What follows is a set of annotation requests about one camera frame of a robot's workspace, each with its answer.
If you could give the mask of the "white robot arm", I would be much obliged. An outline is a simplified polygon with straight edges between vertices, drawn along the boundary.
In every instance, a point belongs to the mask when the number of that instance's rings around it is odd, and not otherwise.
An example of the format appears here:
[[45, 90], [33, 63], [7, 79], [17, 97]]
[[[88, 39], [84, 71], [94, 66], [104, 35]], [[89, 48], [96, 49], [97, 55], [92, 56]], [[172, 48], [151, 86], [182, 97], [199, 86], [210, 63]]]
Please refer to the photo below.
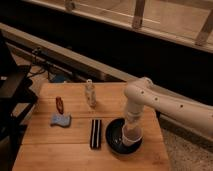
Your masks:
[[140, 116], [146, 105], [198, 134], [213, 138], [213, 106], [157, 86], [147, 77], [129, 82], [124, 94], [127, 98], [125, 114], [131, 121]]

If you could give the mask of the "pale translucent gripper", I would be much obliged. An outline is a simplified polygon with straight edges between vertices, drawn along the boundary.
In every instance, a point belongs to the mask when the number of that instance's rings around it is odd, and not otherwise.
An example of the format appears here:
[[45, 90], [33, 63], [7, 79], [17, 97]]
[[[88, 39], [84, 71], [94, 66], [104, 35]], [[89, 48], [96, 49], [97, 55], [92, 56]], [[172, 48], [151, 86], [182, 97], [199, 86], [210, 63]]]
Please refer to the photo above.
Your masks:
[[140, 125], [140, 114], [127, 113], [125, 115], [125, 124], [123, 126], [123, 135], [125, 137], [141, 137], [142, 127]]

